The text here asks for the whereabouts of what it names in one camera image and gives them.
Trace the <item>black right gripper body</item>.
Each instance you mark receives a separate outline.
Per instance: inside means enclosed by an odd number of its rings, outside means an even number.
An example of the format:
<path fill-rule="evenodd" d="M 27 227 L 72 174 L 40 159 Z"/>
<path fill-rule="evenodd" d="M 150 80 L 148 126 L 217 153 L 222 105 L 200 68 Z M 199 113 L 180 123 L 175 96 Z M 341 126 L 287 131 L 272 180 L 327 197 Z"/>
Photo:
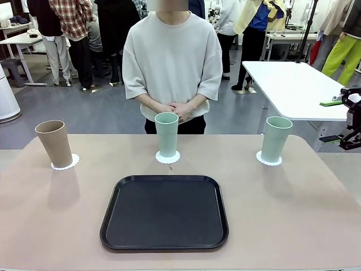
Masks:
<path fill-rule="evenodd" d="M 360 127 L 360 94 L 351 94 L 345 103 L 348 108 L 346 124 L 348 130 L 356 130 Z"/>

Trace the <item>person's right hand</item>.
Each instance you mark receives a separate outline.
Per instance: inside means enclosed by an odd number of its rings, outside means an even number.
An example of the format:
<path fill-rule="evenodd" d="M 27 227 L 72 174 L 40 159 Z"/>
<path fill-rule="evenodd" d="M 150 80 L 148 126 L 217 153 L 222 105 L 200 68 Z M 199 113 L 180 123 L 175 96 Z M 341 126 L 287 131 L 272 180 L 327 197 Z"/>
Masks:
<path fill-rule="evenodd" d="M 162 103 L 156 103 L 154 111 L 157 113 L 164 113 L 164 112 L 170 112 L 175 113 L 178 115 L 178 103 L 171 103 L 171 104 L 162 104 Z"/>

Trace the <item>person's left hand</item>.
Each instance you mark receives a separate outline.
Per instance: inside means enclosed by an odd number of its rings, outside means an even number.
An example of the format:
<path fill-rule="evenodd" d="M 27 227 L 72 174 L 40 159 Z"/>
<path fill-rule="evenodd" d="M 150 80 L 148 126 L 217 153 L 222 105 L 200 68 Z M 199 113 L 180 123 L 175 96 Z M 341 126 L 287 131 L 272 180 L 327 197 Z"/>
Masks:
<path fill-rule="evenodd" d="M 173 113 L 178 116 L 180 123 L 187 121 L 194 110 L 188 103 L 169 103 L 168 106 L 173 107 Z"/>

